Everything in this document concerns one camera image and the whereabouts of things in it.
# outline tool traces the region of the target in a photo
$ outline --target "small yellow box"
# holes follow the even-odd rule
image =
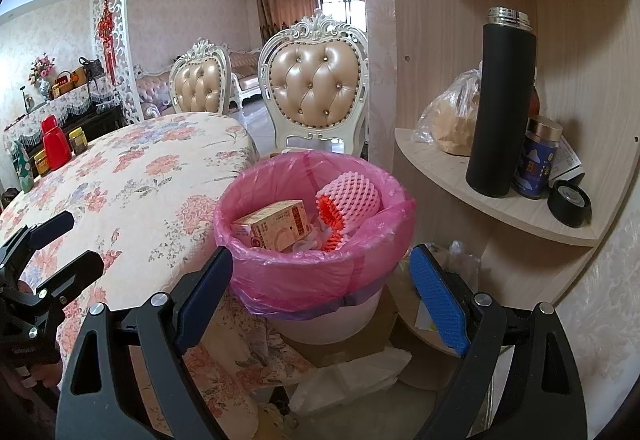
[[[246,246],[280,252],[309,235],[311,226],[302,200],[284,200],[236,219],[231,232]]]

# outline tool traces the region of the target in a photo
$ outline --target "brown curtain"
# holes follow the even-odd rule
[[[280,30],[289,28],[302,17],[311,17],[318,0],[257,0],[260,34],[264,44]]]

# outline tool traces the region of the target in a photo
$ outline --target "pink plastic bag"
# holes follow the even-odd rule
[[[248,248],[230,224],[274,201],[303,200],[309,220],[318,212],[316,192],[341,173],[365,175],[378,189],[381,210],[337,251],[282,253]],[[280,319],[311,319],[360,304],[385,283],[414,233],[415,202],[388,172],[338,153],[283,153],[242,173],[214,213],[216,243],[234,258],[231,286],[247,309]]]

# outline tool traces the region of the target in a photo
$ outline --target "black tumbler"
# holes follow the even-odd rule
[[[492,198],[509,192],[527,128],[536,36],[526,14],[491,8],[482,40],[478,119],[466,183]]]

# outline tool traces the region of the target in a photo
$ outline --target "red thermos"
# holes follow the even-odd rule
[[[41,123],[44,138],[42,144],[47,153],[47,160],[52,171],[60,169],[71,160],[71,149],[65,134],[58,126],[58,120],[54,115],[49,115]]]

